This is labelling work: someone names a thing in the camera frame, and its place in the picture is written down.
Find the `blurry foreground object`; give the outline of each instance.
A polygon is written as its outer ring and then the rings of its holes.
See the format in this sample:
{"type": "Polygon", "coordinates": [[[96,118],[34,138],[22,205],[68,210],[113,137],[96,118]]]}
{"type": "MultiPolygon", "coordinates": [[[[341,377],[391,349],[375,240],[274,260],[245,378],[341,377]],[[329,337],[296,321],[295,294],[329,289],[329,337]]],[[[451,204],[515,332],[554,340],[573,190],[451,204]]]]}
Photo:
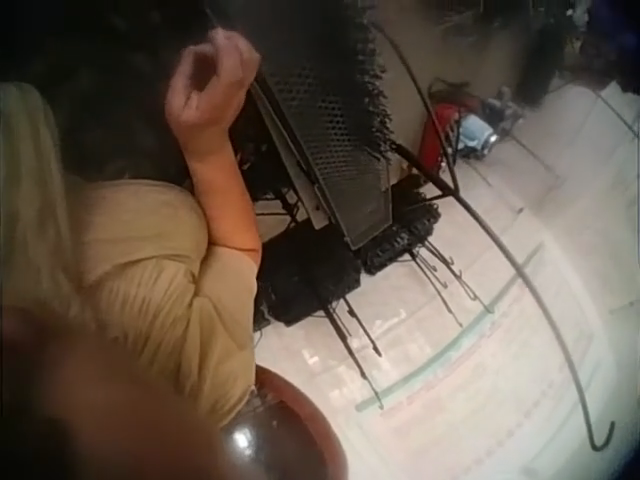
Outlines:
{"type": "Polygon", "coordinates": [[[326,417],[295,385],[256,368],[257,394],[223,430],[242,480],[346,480],[347,459],[326,417]]]}
{"type": "Polygon", "coordinates": [[[2,302],[85,322],[53,115],[30,85],[0,84],[2,302]]]}

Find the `beige shirt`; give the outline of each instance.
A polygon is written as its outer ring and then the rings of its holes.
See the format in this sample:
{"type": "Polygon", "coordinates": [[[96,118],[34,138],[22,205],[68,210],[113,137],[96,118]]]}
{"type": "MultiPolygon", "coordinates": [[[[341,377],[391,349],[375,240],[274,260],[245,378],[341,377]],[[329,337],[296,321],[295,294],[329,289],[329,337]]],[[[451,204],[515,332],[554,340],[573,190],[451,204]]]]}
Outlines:
{"type": "Polygon", "coordinates": [[[254,384],[255,264],[210,245],[199,205],[173,185],[123,180],[72,198],[99,326],[224,425],[254,384]]]}

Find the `tiled floor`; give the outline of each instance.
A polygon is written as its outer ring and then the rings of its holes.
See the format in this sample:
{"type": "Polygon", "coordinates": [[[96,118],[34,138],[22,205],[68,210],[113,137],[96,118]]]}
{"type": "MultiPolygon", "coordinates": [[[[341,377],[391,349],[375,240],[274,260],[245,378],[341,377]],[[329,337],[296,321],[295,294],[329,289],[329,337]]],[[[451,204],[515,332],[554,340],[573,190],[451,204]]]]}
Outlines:
{"type": "MultiPolygon", "coordinates": [[[[531,295],[488,238],[451,200],[433,237],[489,306],[438,270],[448,312],[411,263],[365,278],[349,299],[381,358],[339,308],[379,391],[364,382],[329,323],[264,331],[258,361],[325,412],[360,479],[604,478],[638,434],[637,145],[588,91],[569,87],[513,142],[463,164],[465,196],[522,262],[559,324],[586,391],[593,453],[563,357],[531,295]],[[463,325],[460,328],[456,319],[463,325]]],[[[637,121],[640,102],[605,92],[637,121]]]]}

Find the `woman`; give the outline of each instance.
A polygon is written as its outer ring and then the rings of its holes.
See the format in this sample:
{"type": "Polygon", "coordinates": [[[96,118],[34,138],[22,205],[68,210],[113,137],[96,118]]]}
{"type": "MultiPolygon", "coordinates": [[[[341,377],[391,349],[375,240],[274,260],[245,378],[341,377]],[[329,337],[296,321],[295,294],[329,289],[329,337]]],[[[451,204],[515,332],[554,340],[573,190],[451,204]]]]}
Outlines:
{"type": "Polygon", "coordinates": [[[2,88],[3,305],[99,330],[217,426],[254,384],[261,242],[228,130],[258,64],[221,29],[181,56],[165,113],[195,198],[151,181],[65,184],[48,107],[2,88]],[[200,69],[214,74],[199,89],[200,69]]]}

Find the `black cable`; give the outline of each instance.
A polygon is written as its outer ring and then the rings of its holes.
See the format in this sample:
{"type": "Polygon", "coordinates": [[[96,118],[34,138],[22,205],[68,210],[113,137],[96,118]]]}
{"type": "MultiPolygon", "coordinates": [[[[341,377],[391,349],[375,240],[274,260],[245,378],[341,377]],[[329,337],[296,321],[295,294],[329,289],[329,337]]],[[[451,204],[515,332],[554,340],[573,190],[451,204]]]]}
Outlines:
{"type": "MultiPolygon", "coordinates": [[[[392,49],[395,51],[396,55],[398,56],[398,59],[407,70],[407,73],[411,77],[411,80],[414,86],[416,87],[417,93],[420,96],[420,99],[423,102],[427,113],[431,117],[431,121],[434,122],[434,124],[436,125],[436,130],[438,131],[438,136],[440,137],[439,139],[440,139],[441,145],[443,146],[446,145],[443,141],[442,132],[440,131],[439,128],[437,128],[437,120],[433,112],[433,107],[431,106],[431,103],[422,92],[422,89],[420,88],[417,78],[413,70],[411,69],[411,66],[407,62],[406,57],[402,53],[402,50],[400,49],[398,44],[393,39],[391,39],[391,37],[387,34],[384,28],[382,28],[382,26],[380,26],[377,23],[374,23],[373,27],[375,28],[375,30],[380,32],[380,34],[389,41],[389,44],[391,45],[392,49]]],[[[478,226],[484,231],[484,233],[491,239],[491,241],[498,248],[500,253],[504,256],[507,262],[509,262],[511,267],[515,270],[516,274],[520,277],[525,287],[529,290],[529,292],[531,293],[531,296],[533,297],[534,301],[538,305],[538,308],[542,312],[542,315],[544,316],[544,319],[546,320],[549,328],[551,329],[551,332],[556,340],[556,343],[560,348],[560,351],[562,353],[562,356],[564,357],[565,363],[567,364],[569,373],[571,374],[571,378],[573,380],[573,384],[576,389],[576,393],[578,395],[580,408],[582,410],[582,416],[583,416],[585,427],[587,430],[589,445],[594,452],[602,452],[603,450],[605,450],[611,444],[611,440],[613,439],[613,433],[615,431],[615,422],[611,422],[609,424],[609,429],[607,431],[607,434],[604,440],[602,441],[601,444],[598,444],[595,438],[593,422],[591,420],[591,413],[589,411],[587,396],[584,391],[584,387],[582,386],[582,381],[580,380],[578,369],[573,360],[573,357],[571,356],[571,351],[569,350],[569,347],[562,335],[562,332],[560,331],[560,327],[558,326],[557,322],[551,315],[551,312],[547,307],[544,299],[542,298],[542,295],[538,291],[537,287],[535,286],[535,284],[533,283],[533,281],[531,280],[531,278],[529,277],[525,269],[522,267],[522,265],[520,265],[515,255],[511,252],[511,250],[509,250],[507,245],[500,239],[498,234],[489,226],[489,224],[471,206],[471,204],[467,202],[467,200],[464,197],[462,197],[462,195],[460,195],[460,192],[457,189],[456,185],[451,186],[445,180],[440,178],[439,175],[429,172],[420,163],[420,161],[413,154],[413,152],[411,152],[404,145],[394,142],[392,144],[392,150],[399,157],[404,159],[409,165],[411,165],[414,169],[420,172],[427,180],[429,180],[429,182],[431,182],[443,194],[445,194],[446,196],[453,197],[453,199],[467,212],[467,214],[478,224],[478,226]]]]}
{"type": "Polygon", "coordinates": [[[449,154],[449,151],[446,148],[447,143],[444,140],[444,133],[442,132],[442,127],[436,121],[436,114],[433,111],[433,106],[431,105],[431,102],[427,99],[426,95],[422,91],[422,88],[420,87],[420,83],[418,82],[418,78],[413,72],[413,69],[409,66],[409,61],[407,60],[407,57],[405,56],[404,52],[400,48],[400,45],[398,45],[398,43],[387,33],[387,31],[384,28],[382,28],[380,24],[376,22],[372,22],[371,26],[373,27],[374,30],[376,30],[378,33],[380,33],[380,35],[382,35],[385,38],[385,40],[389,43],[389,45],[391,45],[391,48],[393,49],[396,56],[398,57],[398,60],[400,60],[400,63],[402,63],[402,66],[407,71],[407,74],[411,79],[411,83],[413,83],[413,86],[415,87],[416,92],[420,97],[420,102],[422,103],[422,106],[427,111],[429,118],[433,122],[433,126],[436,130],[436,134],[438,135],[438,141],[440,142],[440,145],[442,145],[443,147],[442,153],[447,163],[447,168],[449,169],[449,173],[451,174],[451,181],[453,182],[453,188],[455,191],[459,192],[460,185],[458,183],[458,176],[455,173],[453,159],[451,158],[451,155],[449,154]]]}

